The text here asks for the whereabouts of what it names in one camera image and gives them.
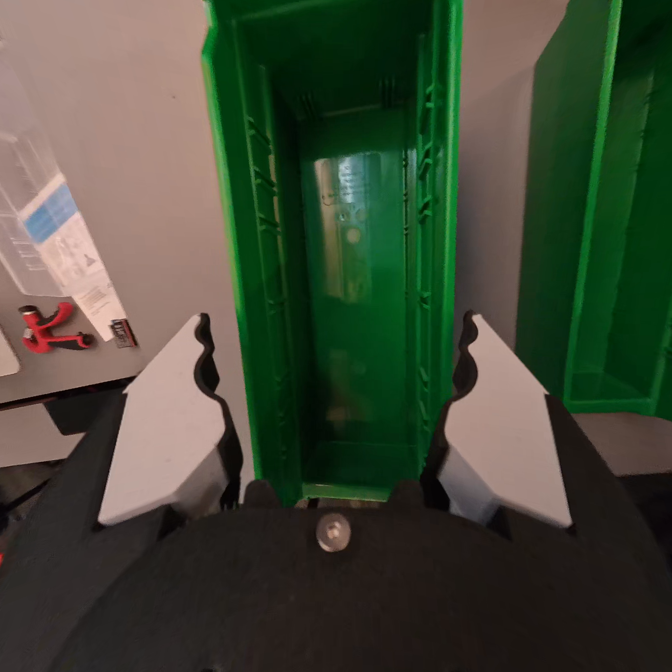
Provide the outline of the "red black hand tool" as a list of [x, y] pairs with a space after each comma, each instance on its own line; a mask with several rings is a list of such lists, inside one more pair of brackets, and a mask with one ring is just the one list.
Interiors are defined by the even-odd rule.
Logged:
[[56, 311], [49, 316], [42, 314], [34, 305], [18, 308], [26, 327], [21, 338], [25, 347], [35, 354], [47, 354], [55, 349], [84, 351], [95, 342], [93, 335], [78, 332], [71, 335], [57, 335], [54, 329], [66, 323], [74, 313], [70, 302], [59, 302]]

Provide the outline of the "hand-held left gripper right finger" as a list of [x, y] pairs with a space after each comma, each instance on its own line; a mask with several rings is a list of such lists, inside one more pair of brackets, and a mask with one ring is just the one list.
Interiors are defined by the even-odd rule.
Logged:
[[573, 524], [547, 391], [484, 317], [464, 315], [456, 395], [439, 422], [437, 480], [449, 512], [487, 525], [500, 508], [558, 528]]

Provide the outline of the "printed paper leaflet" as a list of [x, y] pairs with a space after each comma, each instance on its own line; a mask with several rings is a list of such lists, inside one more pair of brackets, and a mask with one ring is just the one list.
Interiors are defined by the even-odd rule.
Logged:
[[62, 295], [74, 300], [103, 341], [112, 341], [112, 323], [127, 315], [63, 173], [19, 216]]

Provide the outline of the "clear plastic organizer box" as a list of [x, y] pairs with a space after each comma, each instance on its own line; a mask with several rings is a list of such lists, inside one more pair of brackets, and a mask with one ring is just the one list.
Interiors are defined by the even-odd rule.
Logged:
[[1, 48], [1, 263], [26, 296], [83, 296], [111, 281], [50, 141]]

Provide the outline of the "white rounded plate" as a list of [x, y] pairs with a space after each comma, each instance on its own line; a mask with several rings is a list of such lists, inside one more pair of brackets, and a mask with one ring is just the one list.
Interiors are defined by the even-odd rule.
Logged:
[[4, 330], [1, 327], [1, 351], [0, 351], [0, 356], [1, 356], [1, 369], [0, 369], [0, 376], [5, 377], [5, 376], [10, 376], [13, 374], [17, 374], [21, 370], [21, 363], [20, 360], [18, 359], [16, 352], [10, 343], [10, 341], [7, 339], [7, 336], [4, 332]]

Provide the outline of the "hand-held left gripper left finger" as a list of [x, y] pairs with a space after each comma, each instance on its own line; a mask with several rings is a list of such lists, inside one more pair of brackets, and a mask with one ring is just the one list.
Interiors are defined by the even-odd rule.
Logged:
[[219, 382], [210, 317], [193, 315], [124, 391], [101, 525], [166, 505], [186, 519], [238, 506], [243, 453]]

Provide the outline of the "green plastic bin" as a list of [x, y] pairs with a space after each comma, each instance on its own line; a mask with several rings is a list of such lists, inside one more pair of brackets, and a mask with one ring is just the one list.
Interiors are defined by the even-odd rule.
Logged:
[[671, 420], [671, 2], [569, 1], [534, 71], [516, 354]]
[[204, 1], [254, 474], [385, 501], [452, 393], [462, 1]]

